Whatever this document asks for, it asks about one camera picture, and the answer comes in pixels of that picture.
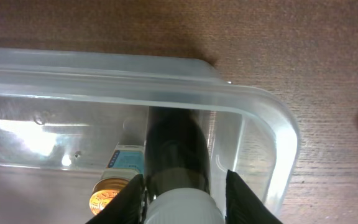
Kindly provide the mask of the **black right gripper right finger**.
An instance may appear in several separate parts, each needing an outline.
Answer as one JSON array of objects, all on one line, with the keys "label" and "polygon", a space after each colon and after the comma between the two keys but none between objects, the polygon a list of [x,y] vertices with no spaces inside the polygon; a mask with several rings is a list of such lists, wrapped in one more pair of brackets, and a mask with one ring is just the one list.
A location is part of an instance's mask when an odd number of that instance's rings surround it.
[{"label": "black right gripper right finger", "polygon": [[226,224],[282,224],[259,200],[240,175],[226,175]]}]

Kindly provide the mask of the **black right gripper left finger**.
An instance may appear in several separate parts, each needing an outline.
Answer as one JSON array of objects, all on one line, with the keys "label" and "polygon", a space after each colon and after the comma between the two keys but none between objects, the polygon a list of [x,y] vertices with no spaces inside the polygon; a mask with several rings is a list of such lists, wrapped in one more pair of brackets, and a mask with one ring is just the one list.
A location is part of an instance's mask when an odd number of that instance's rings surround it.
[{"label": "black right gripper left finger", "polygon": [[138,174],[86,224],[140,224],[144,193],[144,178]]}]

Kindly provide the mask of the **dark bottle with white cap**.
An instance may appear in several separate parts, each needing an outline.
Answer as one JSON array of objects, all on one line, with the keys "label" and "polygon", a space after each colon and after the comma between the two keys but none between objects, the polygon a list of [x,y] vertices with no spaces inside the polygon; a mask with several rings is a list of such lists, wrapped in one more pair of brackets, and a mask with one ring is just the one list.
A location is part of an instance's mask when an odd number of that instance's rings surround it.
[{"label": "dark bottle with white cap", "polygon": [[208,146],[192,110],[149,109],[145,185],[145,223],[224,223],[211,196]]}]

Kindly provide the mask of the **small jar with gold lid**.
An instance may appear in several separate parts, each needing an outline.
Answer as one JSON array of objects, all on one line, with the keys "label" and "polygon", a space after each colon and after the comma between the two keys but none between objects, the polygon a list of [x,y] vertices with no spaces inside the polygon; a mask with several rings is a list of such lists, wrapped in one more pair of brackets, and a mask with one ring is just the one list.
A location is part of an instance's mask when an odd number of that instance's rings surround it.
[{"label": "small jar with gold lid", "polygon": [[144,147],[118,144],[99,181],[94,185],[89,207],[94,215],[138,174],[144,173]]}]

